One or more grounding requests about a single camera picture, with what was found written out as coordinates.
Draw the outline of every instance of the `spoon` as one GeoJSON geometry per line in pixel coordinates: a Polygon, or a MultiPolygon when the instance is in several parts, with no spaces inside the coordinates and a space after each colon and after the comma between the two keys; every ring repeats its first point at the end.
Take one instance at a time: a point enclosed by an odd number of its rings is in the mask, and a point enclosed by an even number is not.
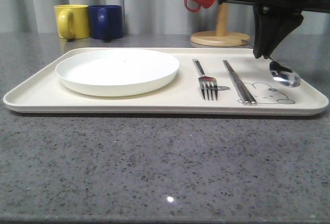
{"type": "Polygon", "coordinates": [[[280,84],[288,87],[297,87],[300,85],[300,76],[289,68],[283,67],[271,56],[263,56],[265,59],[272,60],[269,63],[269,70],[273,79],[280,84]]]}

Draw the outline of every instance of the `curtain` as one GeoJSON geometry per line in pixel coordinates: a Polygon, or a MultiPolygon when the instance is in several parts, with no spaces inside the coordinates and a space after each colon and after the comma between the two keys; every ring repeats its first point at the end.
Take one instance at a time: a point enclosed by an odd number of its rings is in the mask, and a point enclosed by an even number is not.
{"type": "MultiPolygon", "coordinates": [[[[121,5],[126,34],[191,34],[215,30],[217,3],[191,13],[184,0],[1,0],[0,32],[56,32],[54,5],[121,5]]],[[[330,34],[330,14],[304,12],[295,34],[330,34]]],[[[252,7],[229,5],[228,30],[254,34],[252,7]]]]}

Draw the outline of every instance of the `speckled stone surface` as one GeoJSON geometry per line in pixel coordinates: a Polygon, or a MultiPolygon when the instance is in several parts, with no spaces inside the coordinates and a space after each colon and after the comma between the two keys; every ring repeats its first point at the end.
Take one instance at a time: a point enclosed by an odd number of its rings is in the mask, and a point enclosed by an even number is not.
{"type": "MultiPolygon", "coordinates": [[[[330,36],[274,57],[330,97],[330,36]]],[[[65,42],[0,34],[0,94],[78,47],[192,47],[187,35],[65,42]]],[[[330,222],[330,114],[21,115],[0,108],[0,222],[330,222]]]]}

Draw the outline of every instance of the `tray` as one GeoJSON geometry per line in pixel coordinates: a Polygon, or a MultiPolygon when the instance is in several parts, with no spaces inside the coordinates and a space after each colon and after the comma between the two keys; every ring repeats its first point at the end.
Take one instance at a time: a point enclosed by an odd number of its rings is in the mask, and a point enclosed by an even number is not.
{"type": "Polygon", "coordinates": [[[120,48],[87,47],[71,50],[22,82],[3,98],[7,108],[20,113],[162,113],[312,116],[323,112],[329,100],[302,80],[288,88],[272,79],[269,60],[255,59],[251,49],[143,48],[175,56],[180,67],[175,79],[161,89],[130,97],[93,97],[69,90],[55,74],[58,63],[71,56],[120,48]],[[202,99],[197,58],[207,75],[217,78],[219,100],[202,99]],[[222,60],[226,59],[256,98],[256,106],[244,106],[222,60]]]}

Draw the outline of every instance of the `metal chopsticks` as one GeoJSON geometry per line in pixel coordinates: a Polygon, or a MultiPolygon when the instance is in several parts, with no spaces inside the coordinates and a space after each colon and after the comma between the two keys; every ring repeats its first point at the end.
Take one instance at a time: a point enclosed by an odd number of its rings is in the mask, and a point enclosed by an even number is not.
{"type": "Polygon", "coordinates": [[[238,77],[237,73],[233,70],[229,62],[227,60],[223,60],[223,63],[225,64],[229,72],[230,78],[237,90],[239,97],[243,101],[243,105],[257,105],[257,101],[252,96],[250,91],[246,88],[242,80],[238,77]]]}

